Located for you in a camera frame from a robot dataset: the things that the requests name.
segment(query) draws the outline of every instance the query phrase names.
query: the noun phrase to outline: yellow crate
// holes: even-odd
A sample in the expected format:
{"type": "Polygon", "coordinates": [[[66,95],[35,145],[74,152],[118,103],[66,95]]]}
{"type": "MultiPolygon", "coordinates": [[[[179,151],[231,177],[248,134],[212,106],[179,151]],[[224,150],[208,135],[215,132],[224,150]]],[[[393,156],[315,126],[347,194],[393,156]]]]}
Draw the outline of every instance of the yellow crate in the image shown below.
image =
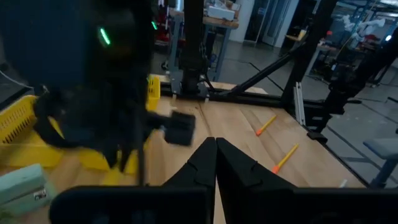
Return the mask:
{"type": "MultiPolygon", "coordinates": [[[[150,77],[148,79],[148,98],[146,102],[146,108],[148,111],[156,110],[157,103],[160,99],[160,80],[158,77],[150,77]]],[[[145,142],[144,149],[148,147],[149,140],[145,142]]],[[[106,162],[104,156],[99,152],[84,149],[79,151],[80,162],[87,168],[99,169],[99,170],[109,170],[108,163],[106,162]]],[[[127,174],[135,174],[137,171],[137,151],[133,151],[130,158],[126,164],[126,169],[124,170],[127,174]]]]}
{"type": "MultiPolygon", "coordinates": [[[[36,117],[33,103],[36,96],[24,96],[0,113],[0,165],[24,167],[35,163],[43,167],[56,166],[63,151],[47,145],[33,130],[36,117]]],[[[151,77],[148,80],[147,110],[156,110],[160,99],[160,80],[151,77]]],[[[50,119],[51,124],[61,134],[58,124],[50,119]]],[[[109,170],[104,157],[89,149],[79,152],[80,162],[87,168],[109,170]]],[[[134,174],[137,169],[137,153],[134,151],[127,162],[126,172],[134,174]]]]}
{"type": "MultiPolygon", "coordinates": [[[[47,145],[33,131],[35,96],[23,96],[0,112],[0,164],[25,167],[35,163],[43,167],[56,166],[63,152],[47,145]]],[[[58,125],[51,121],[59,132],[58,125]]]]}

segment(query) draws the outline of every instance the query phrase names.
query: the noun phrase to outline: green led light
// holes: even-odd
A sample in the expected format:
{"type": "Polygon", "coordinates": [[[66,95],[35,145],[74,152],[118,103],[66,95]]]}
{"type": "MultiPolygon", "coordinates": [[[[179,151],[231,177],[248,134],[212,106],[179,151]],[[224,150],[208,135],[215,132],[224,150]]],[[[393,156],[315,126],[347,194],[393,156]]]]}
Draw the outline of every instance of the green led light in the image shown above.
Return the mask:
{"type": "Polygon", "coordinates": [[[102,38],[105,40],[106,45],[111,44],[111,41],[109,40],[109,37],[106,34],[104,28],[101,28],[100,31],[101,31],[102,38]]]}
{"type": "Polygon", "coordinates": [[[154,27],[155,30],[157,30],[157,26],[156,26],[156,23],[154,21],[152,21],[152,26],[154,27]]]}

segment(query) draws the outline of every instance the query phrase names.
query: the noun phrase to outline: floor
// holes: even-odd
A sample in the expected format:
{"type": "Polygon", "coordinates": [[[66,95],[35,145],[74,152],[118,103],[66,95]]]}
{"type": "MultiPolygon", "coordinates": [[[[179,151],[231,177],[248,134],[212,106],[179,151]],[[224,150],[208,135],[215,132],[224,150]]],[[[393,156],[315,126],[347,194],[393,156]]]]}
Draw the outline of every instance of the floor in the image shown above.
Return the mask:
{"type": "MultiPolygon", "coordinates": [[[[0,64],[5,62],[0,43],[0,64]]],[[[167,58],[165,54],[155,53],[152,73],[165,74],[160,64],[167,58]]],[[[219,82],[242,83],[279,58],[278,51],[266,45],[245,45],[229,42],[223,62],[219,82]]],[[[288,63],[256,86],[265,89],[272,95],[281,95],[282,88],[291,73],[293,63],[288,63]]],[[[357,97],[362,99],[361,105],[346,105],[346,113],[334,116],[328,123],[323,134],[328,138],[328,145],[350,167],[365,180],[370,182],[379,172],[383,160],[363,145],[363,141],[371,138],[392,138],[396,136],[398,125],[398,104],[387,101],[387,97],[398,99],[398,69],[390,68],[382,85],[365,88],[357,97]]],[[[10,77],[23,81],[13,70],[7,72],[10,77]]],[[[302,81],[305,99],[325,99],[328,87],[320,80],[305,77],[302,81]]],[[[0,102],[20,89],[19,86],[0,76],[0,102]]],[[[398,169],[388,181],[388,187],[398,185],[398,169]]]]}

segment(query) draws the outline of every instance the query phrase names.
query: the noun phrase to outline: wooden tabletop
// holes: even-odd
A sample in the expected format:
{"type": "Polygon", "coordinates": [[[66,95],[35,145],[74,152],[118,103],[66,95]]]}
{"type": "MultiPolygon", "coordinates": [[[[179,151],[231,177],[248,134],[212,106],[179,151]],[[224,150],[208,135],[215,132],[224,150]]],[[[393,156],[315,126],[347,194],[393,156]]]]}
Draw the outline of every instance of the wooden tabletop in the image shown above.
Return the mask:
{"type": "MultiPolygon", "coordinates": [[[[182,11],[177,11],[173,8],[169,9],[169,15],[174,17],[174,16],[184,16],[184,12],[182,11]]],[[[203,16],[203,23],[204,24],[211,24],[211,25],[219,25],[219,26],[226,26],[230,27],[232,29],[237,29],[239,27],[239,22],[237,19],[233,21],[227,21],[224,19],[217,19],[213,17],[208,17],[208,16],[203,16]]]]}
{"type": "MultiPolygon", "coordinates": [[[[234,87],[232,84],[214,83],[216,88],[234,87]]],[[[248,91],[264,93],[260,88],[248,91]]],[[[320,143],[306,136],[306,130],[285,110],[261,106],[239,105],[209,101],[185,101],[162,97],[157,105],[157,112],[170,114],[172,110],[194,114],[196,129],[193,144],[190,147],[167,144],[160,131],[152,133],[149,147],[146,149],[147,182],[161,185],[173,176],[195,149],[210,136],[222,137],[234,144],[248,156],[257,160],[267,169],[272,169],[292,148],[299,144],[293,156],[281,168],[278,175],[299,187],[338,187],[344,179],[347,187],[363,185],[339,163],[320,143]],[[271,117],[276,120],[259,136],[259,129],[271,117]]],[[[0,174],[14,170],[3,167],[0,174]]],[[[106,178],[106,173],[83,167],[76,154],[65,154],[59,165],[47,169],[50,181],[59,192],[77,185],[99,185],[106,178]]],[[[119,185],[134,185],[136,179],[123,175],[119,185]]],[[[48,207],[41,208],[21,218],[25,223],[48,223],[48,207]]],[[[223,208],[218,189],[216,191],[215,223],[225,223],[223,208]]]]}

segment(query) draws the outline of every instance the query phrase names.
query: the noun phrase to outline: orange marker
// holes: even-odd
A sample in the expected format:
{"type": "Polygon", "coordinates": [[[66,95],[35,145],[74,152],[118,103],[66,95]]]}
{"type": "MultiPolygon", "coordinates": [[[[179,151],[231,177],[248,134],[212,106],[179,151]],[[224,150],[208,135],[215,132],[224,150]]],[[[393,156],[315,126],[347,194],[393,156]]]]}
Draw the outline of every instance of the orange marker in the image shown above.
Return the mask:
{"type": "Polygon", "coordinates": [[[299,144],[296,144],[293,146],[293,148],[287,153],[287,155],[278,163],[278,165],[274,166],[272,168],[272,172],[274,174],[277,174],[279,169],[285,164],[285,162],[292,156],[293,152],[296,151],[296,149],[299,147],[299,144]]]}
{"type": "Polygon", "coordinates": [[[256,131],[256,136],[260,136],[260,134],[275,120],[276,115],[274,115],[269,121],[267,121],[267,123],[260,129],[258,129],[258,131],[256,131]]]}

